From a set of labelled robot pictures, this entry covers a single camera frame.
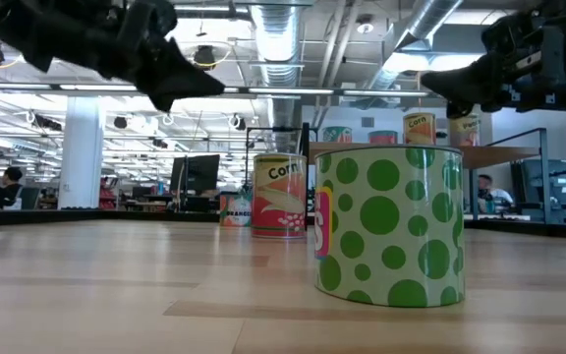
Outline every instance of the metal frame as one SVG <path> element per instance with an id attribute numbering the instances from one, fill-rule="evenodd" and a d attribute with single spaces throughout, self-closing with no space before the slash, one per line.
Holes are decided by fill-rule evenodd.
<path id="1" fill-rule="evenodd" d="M 542 173 L 542 215 L 543 224 L 548 225 L 551 223 L 551 202 L 549 193 L 549 183 L 545 183 L 545 176 L 549 176 L 549 154 L 547 151 L 547 130 L 545 128 L 536 128 L 523 132 L 512 137 L 502 139 L 486 145 L 487 147 L 494 147 L 496 145 L 527 136 L 532 133 L 538 133 L 538 154 L 540 155 L 540 172 Z M 473 214 L 473 221 L 479 219 L 480 208 L 478 206 L 478 170 L 469 170 L 469 193 L 471 194 L 471 213 Z"/>
<path id="2" fill-rule="evenodd" d="M 301 132 L 301 138 L 297 144 L 297 154 L 305 157 L 305 229 L 308 228 L 308 213 L 307 213 L 307 201 L 308 194 L 307 189 L 309 187 L 310 178 L 308 173 L 310 171 L 310 132 L 315 133 L 315 139 L 318 138 L 318 129 L 310 128 L 310 123 L 303 123 L 301 128 L 285 128 L 285 127 L 272 127 L 272 128 L 246 128 L 246 171 L 245 171 L 245 183 L 248 182 L 248 166 L 249 166 L 249 144 L 251 142 L 251 131 L 271 131 L 280 133 L 290 133 L 290 132 Z"/>

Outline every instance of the green dot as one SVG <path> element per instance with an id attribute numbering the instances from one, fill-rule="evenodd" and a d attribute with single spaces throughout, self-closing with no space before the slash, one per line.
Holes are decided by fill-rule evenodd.
<path id="1" fill-rule="evenodd" d="M 353 207 L 353 198 L 348 194 L 343 194 L 338 198 L 338 206 L 342 211 L 349 211 Z"/>
<path id="2" fill-rule="evenodd" d="M 449 248 L 440 240 L 431 240 L 419 251 L 419 268 L 430 279 L 440 279 L 449 270 Z"/>
<path id="3" fill-rule="evenodd" d="M 399 269 L 405 264 L 405 252 L 397 246 L 386 247 L 381 253 L 381 261 L 390 269 Z"/>
<path id="4" fill-rule="evenodd" d="M 368 232 L 386 235 L 399 223 L 399 208 L 388 198 L 372 197 L 362 205 L 360 220 Z"/>
<path id="5" fill-rule="evenodd" d="M 427 307 L 425 288 L 415 280 L 401 280 L 388 292 L 388 305 L 394 307 Z"/>
<path id="6" fill-rule="evenodd" d="M 331 180 L 325 180 L 324 182 L 322 182 L 322 187 L 328 188 L 331 190 L 331 192 L 333 192 L 333 182 L 331 182 Z"/>
<path id="7" fill-rule="evenodd" d="M 408 221 L 408 230 L 414 236 L 423 236 L 427 233 L 429 225 L 427 224 L 427 219 L 424 216 L 414 215 Z"/>
<path id="8" fill-rule="evenodd" d="M 331 232 L 335 232 L 340 225 L 340 219 L 338 218 L 338 214 L 335 211 L 331 212 Z"/>
<path id="9" fill-rule="evenodd" d="M 455 190 L 458 187 L 458 182 L 461 180 L 460 176 L 462 176 L 461 166 L 454 160 L 447 160 L 442 165 L 442 179 L 447 188 Z"/>
<path id="10" fill-rule="evenodd" d="M 351 301 L 355 301 L 355 302 L 361 302 L 361 303 L 365 303 L 365 304 L 372 304 L 372 299 L 370 299 L 370 297 L 368 296 L 367 293 L 365 293 L 362 290 L 354 290 L 351 291 L 351 293 L 349 294 L 349 296 L 346 297 L 347 300 L 351 300 Z"/>
<path id="11" fill-rule="evenodd" d="M 462 206 L 457 205 L 456 210 L 456 222 L 453 224 L 453 244 L 460 247 L 460 236 L 462 236 L 464 230 L 464 216 Z"/>
<path id="12" fill-rule="evenodd" d="M 327 256 L 320 261 L 320 283 L 324 289 L 333 291 L 340 286 L 340 281 L 342 281 L 342 271 L 333 256 Z"/>
<path id="13" fill-rule="evenodd" d="M 399 184 L 399 167 L 389 160 L 375 161 L 368 168 L 367 178 L 377 191 L 389 191 Z"/>
<path id="14" fill-rule="evenodd" d="M 440 305 L 451 305 L 458 302 L 458 293 L 456 289 L 451 286 L 447 286 L 442 290 L 440 294 Z"/>
<path id="15" fill-rule="evenodd" d="M 408 162 L 420 169 L 432 166 L 436 159 L 436 151 L 427 148 L 408 148 L 405 154 Z"/>
<path id="16" fill-rule="evenodd" d="M 358 171 L 358 163 L 353 158 L 347 157 L 338 162 L 335 174 L 338 177 L 338 181 L 343 184 L 349 184 L 358 178 Z"/>
<path id="17" fill-rule="evenodd" d="M 458 247 L 458 257 L 453 261 L 453 272 L 458 275 L 460 271 L 464 268 L 464 250 L 462 247 Z"/>
<path id="18" fill-rule="evenodd" d="M 329 167 L 331 167 L 331 155 L 323 155 L 318 159 L 318 161 L 320 163 L 320 172 L 327 173 L 329 171 Z"/>
<path id="19" fill-rule="evenodd" d="M 405 185 L 405 194 L 413 201 L 420 201 L 425 197 L 425 184 L 421 181 L 410 181 Z"/>
<path id="20" fill-rule="evenodd" d="M 355 277 L 358 280 L 366 281 L 370 279 L 371 271 L 368 265 L 359 264 L 355 266 Z"/>
<path id="21" fill-rule="evenodd" d="M 453 217 L 453 202 L 446 193 L 438 193 L 431 202 L 433 216 L 440 222 L 447 222 Z"/>
<path id="22" fill-rule="evenodd" d="M 357 258 L 364 252 L 364 239 L 355 231 L 347 231 L 340 239 L 340 249 L 344 256 Z"/>

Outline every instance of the can lid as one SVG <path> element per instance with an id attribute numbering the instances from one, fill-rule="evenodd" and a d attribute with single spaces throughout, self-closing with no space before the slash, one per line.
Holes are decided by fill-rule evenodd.
<path id="1" fill-rule="evenodd" d="M 364 145 L 363 147 L 349 147 L 349 148 L 338 148 L 335 150 L 331 150 L 331 151 L 325 151 L 325 152 L 321 152 L 318 153 L 314 158 L 318 158 L 321 157 L 323 155 L 327 155 L 330 153 L 338 153 L 338 152 L 348 152 L 348 151 L 354 151 L 354 150 L 360 150 L 360 149 L 367 149 L 367 148 L 400 148 L 400 149 L 408 149 L 408 148 L 424 148 L 424 149 L 437 149 L 437 150 L 444 150 L 444 151 L 448 151 L 448 152 L 454 152 L 454 153 L 459 153 L 460 155 L 463 155 L 463 153 L 454 147 L 439 147 L 439 146 L 425 146 L 425 145 L 411 145 L 411 144 L 391 144 L 391 145 Z"/>
<path id="2" fill-rule="evenodd" d="M 272 157 L 297 157 L 297 158 L 306 158 L 301 154 L 297 153 L 289 153 L 289 152 L 265 152 L 255 155 L 254 159 L 258 158 L 272 158 Z"/>

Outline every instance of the computer monitor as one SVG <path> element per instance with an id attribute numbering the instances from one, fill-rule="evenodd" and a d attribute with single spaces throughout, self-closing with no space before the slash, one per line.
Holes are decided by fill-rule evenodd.
<path id="1" fill-rule="evenodd" d="M 133 187 L 133 199 L 143 198 L 151 193 L 152 189 L 150 187 Z"/>
<path id="2" fill-rule="evenodd" d="M 217 189 L 220 155 L 190 157 L 187 160 L 187 189 L 209 191 Z"/>
<path id="3" fill-rule="evenodd" d="M 183 168 L 184 166 L 184 157 L 174 158 L 174 165 L 172 166 L 172 178 L 169 182 L 170 192 L 182 190 L 182 187 L 185 187 L 185 182 L 187 181 L 187 169 Z"/>

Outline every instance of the black robotic claw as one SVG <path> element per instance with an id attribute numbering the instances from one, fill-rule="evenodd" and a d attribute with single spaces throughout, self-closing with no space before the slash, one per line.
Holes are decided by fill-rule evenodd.
<path id="1" fill-rule="evenodd" d="M 0 0 L 0 40 L 46 72 L 53 58 L 118 78 L 147 94 L 156 109 L 174 99 L 221 94 L 224 85 L 192 65 L 164 36 L 177 24 L 166 0 Z"/>

